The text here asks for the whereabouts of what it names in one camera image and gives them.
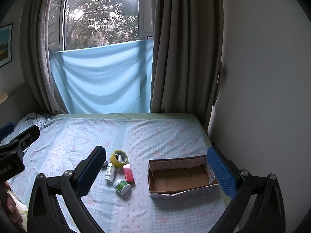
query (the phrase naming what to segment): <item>blue cloth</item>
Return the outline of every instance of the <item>blue cloth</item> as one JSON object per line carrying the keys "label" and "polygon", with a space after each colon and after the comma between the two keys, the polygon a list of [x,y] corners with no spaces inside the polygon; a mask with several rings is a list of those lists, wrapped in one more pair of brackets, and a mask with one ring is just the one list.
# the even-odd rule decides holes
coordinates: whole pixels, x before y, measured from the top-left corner
{"label": "blue cloth", "polygon": [[153,40],[51,52],[69,114],[149,113]]}

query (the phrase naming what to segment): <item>cardboard box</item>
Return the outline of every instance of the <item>cardboard box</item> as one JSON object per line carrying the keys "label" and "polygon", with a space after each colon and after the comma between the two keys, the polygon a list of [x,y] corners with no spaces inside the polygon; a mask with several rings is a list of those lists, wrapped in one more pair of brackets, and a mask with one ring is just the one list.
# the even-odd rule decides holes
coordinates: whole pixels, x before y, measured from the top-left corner
{"label": "cardboard box", "polygon": [[148,185],[151,198],[181,198],[212,192],[218,180],[203,155],[149,160]]}

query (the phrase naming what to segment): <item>small container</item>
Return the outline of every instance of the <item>small container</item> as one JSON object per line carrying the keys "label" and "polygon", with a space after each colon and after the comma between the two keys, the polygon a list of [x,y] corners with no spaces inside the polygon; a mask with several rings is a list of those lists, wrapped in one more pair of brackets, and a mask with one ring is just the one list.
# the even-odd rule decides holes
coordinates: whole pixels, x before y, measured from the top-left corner
{"label": "small container", "polygon": [[107,166],[105,181],[113,182],[115,173],[116,167],[113,163],[110,162]]}
{"label": "small container", "polygon": [[113,187],[121,195],[126,194],[131,189],[131,185],[122,179],[116,180]]}
{"label": "small container", "polygon": [[106,167],[109,164],[109,161],[106,159],[105,163],[103,164],[103,167]]}

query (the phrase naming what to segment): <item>yellow tape roll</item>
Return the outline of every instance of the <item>yellow tape roll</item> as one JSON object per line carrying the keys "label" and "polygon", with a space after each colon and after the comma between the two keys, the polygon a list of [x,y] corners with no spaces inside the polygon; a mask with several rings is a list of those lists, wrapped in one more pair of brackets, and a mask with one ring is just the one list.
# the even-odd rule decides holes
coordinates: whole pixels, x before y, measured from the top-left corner
{"label": "yellow tape roll", "polygon": [[113,163],[115,167],[123,167],[124,165],[128,164],[128,156],[124,151],[115,150],[110,156],[110,162]]}

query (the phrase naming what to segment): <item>finger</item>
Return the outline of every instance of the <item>finger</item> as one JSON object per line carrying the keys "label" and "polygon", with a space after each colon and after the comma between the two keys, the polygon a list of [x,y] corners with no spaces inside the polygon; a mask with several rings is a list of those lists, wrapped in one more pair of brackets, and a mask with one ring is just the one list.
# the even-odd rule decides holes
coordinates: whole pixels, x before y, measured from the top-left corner
{"label": "finger", "polygon": [[22,217],[22,216],[20,216],[20,218],[18,219],[17,223],[18,223],[19,225],[22,225],[22,224],[23,224],[23,217]]}
{"label": "finger", "polygon": [[7,181],[4,183],[4,185],[6,190],[11,190],[11,186]]}
{"label": "finger", "polygon": [[13,223],[17,223],[20,217],[21,215],[17,209],[15,209],[14,212],[10,214],[10,219]]}
{"label": "finger", "polygon": [[7,194],[7,208],[13,213],[16,209],[16,203],[13,200],[12,196]]}

